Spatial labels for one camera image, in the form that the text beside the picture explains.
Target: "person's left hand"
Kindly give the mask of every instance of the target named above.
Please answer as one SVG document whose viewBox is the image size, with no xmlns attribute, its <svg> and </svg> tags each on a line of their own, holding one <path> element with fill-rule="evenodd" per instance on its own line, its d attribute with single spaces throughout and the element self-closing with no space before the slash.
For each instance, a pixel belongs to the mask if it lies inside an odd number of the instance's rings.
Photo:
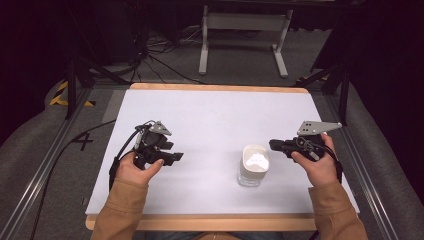
<svg viewBox="0 0 424 240">
<path fill-rule="evenodd" d="M 135 152 L 130 152 L 121 159 L 116 177 L 147 186 L 150 179 L 162 168 L 163 159 L 157 160 L 148 169 L 141 170 L 134 165 L 135 156 Z"/>
</svg>

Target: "finger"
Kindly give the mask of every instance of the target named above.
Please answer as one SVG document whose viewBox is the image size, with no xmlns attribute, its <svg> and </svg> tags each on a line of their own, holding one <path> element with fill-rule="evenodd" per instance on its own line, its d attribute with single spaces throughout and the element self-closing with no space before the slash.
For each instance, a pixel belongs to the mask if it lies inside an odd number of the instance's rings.
<svg viewBox="0 0 424 240">
<path fill-rule="evenodd" d="M 122 157 L 121 163 L 134 163 L 135 156 L 134 151 L 128 152 Z"/>
<path fill-rule="evenodd" d="M 321 133 L 321 138 L 324 141 L 324 144 L 331 148 L 331 150 L 334 151 L 334 143 L 333 143 L 333 138 L 331 138 L 330 136 L 328 136 L 327 134 Z"/>
<path fill-rule="evenodd" d="M 310 160 L 308 160 L 307 158 L 305 158 L 302 154 L 300 154 L 299 152 L 292 152 L 291 153 L 291 157 L 297 162 L 299 163 L 300 166 L 302 166 L 305 171 L 308 171 L 309 168 L 311 168 L 312 162 Z"/>
<path fill-rule="evenodd" d="M 164 162 L 163 159 L 157 160 L 152 165 L 150 165 L 150 167 L 146 169 L 144 172 L 149 174 L 149 176 L 153 177 L 162 168 L 163 162 Z"/>
</svg>

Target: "metal bracket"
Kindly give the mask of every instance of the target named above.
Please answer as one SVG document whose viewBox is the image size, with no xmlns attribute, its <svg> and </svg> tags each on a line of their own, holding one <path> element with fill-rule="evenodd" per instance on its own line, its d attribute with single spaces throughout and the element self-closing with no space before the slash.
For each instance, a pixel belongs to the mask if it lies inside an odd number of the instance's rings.
<svg viewBox="0 0 424 240">
<path fill-rule="evenodd" d="M 153 126 L 151 126 L 149 130 L 151 132 L 160 133 L 163 135 L 168 135 L 168 136 L 172 135 L 172 133 L 160 121 L 155 122 L 155 124 L 153 124 Z"/>
<path fill-rule="evenodd" d="M 297 135 L 318 135 L 323 132 L 341 128 L 342 126 L 341 123 L 304 121 L 297 131 Z"/>
</svg>

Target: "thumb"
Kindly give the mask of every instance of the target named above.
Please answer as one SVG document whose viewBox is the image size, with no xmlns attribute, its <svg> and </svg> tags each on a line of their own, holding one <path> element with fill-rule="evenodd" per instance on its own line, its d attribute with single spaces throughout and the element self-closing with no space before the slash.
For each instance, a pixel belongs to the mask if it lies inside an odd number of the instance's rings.
<svg viewBox="0 0 424 240">
<path fill-rule="evenodd" d="M 302 166 L 305 171 L 308 171 L 311 161 L 309 161 L 307 158 L 305 158 L 302 154 L 300 154 L 299 152 L 292 152 L 291 153 L 291 157 L 297 162 L 299 163 L 300 166 Z"/>
<path fill-rule="evenodd" d="M 162 168 L 163 162 L 164 162 L 163 159 L 157 160 L 152 165 L 150 165 L 150 167 L 148 169 L 146 169 L 144 172 L 148 173 L 150 175 L 150 177 L 153 177 Z"/>
</svg>

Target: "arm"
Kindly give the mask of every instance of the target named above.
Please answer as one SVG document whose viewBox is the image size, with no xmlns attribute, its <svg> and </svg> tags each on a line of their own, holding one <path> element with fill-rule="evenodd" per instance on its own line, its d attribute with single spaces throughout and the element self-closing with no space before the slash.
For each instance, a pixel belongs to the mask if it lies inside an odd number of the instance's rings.
<svg viewBox="0 0 424 240">
<path fill-rule="evenodd" d="M 326 134 L 321 136 L 325 145 L 334 151 L 331 137 Z M 314 186 L 309 189 L 309 195 L 321 239 L 368 239 L 363 223 L 337 180 L 334 160 L 330 155 L 325 153 L 317 162 L 306 159 L 298 152 L 293 152 L 292 158 L 305 169 Z"/>
<path fill-rule="evenodd" d="M 148 182 L 163 164 L 158 160 L 147 170 L 140 170 L 134 165 L 134 157 L 131 152 L 122 158 L 91 240 L 132 239 L 146 202 Z"/>
</svg>

